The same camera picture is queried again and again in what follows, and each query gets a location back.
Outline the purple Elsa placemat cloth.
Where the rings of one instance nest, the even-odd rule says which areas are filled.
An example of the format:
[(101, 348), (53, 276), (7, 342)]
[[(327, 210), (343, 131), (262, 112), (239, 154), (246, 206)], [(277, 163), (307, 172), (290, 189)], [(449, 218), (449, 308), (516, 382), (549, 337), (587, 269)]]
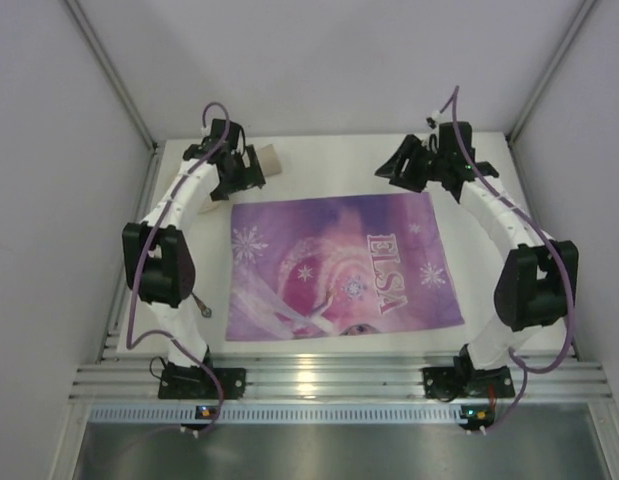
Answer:
[(231, 247), (228, 341), (464, 323), (427, 193), (237, 204)]

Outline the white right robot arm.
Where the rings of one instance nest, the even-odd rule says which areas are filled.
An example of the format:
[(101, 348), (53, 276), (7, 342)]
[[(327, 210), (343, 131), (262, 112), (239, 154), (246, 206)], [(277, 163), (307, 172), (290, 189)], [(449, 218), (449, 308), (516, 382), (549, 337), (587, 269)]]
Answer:
[(504, 263), (493, 301), (495, 314), (455, 359), (464, 375), (520, 364), (516, 350), (532, 336), (564, 321), (565, 342), (555, 368), (574, 336), (579, 252), (535, 225), (506, 192), (500, 174), (475, 158), (469, 123), (437, 123), (426, 138), (408, 134), (375, 172), (390, 184), (421, 193), (432, 182), (470, 213), (497, 247)]

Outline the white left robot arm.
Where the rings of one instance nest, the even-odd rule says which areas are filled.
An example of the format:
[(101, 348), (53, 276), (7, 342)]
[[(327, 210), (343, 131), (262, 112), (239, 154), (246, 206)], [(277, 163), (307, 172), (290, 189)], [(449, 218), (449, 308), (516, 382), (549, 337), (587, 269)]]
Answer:
[(241, 125), (216, 118), (203, 127), (201, 142), (185, 150), (153, 210), (123, 228), (125, 277), (131, 291), (127, 349), (160, 336), (169, 342), (169, 363), (184, 368), (203, 363), (208, 344), (196, 326), (196, 268), (186, 232), (205, 201), (225, 201), (264, 184), (254, 147), (246, 143)]

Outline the cream round plate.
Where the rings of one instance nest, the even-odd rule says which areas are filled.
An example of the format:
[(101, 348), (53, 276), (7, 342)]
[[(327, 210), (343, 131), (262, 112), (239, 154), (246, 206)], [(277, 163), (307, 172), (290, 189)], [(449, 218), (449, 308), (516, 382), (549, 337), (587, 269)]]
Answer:
[(209, 213), (217, 208), (219, 208), (220, 206), (222, 206), (225, 203), (224, 200), (213, 200), (211, 197), (207, 197), (201, 207), (198, 210), (198, 214), (199, 215), (203, 215), (206, 213)]

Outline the cream beige cup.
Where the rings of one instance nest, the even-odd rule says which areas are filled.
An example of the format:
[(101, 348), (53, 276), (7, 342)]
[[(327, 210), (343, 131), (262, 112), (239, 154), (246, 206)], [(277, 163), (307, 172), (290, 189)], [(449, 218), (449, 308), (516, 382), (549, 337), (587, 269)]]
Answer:
[(256, 151), (261, 171), (265, 177), (282, 173), (282, 164), (273, 144), (265, 145)]

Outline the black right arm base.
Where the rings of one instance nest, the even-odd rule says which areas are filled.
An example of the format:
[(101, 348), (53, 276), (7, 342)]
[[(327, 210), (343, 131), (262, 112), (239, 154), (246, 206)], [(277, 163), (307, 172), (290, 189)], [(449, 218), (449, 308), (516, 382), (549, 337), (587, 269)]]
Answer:
[(508, 367), (479, 370), (468, 378), (450, 366), (426, 367), (422, 370), (422, 378), (425, 397), (447, 403), (467, 398), (510, 399), (516, 395)]

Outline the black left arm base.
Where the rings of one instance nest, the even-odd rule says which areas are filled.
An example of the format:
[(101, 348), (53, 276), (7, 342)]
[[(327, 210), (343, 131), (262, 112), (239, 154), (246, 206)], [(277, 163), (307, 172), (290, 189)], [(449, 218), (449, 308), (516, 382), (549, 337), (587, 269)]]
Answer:
[[(213, 368), (225, 400), (243, 397), (246, 389), (244, 368)], [(167, 364), (160, 377), (158, 398), (161, 400), (218, 400), (220, 395), (211, 376), (199, 367)]]

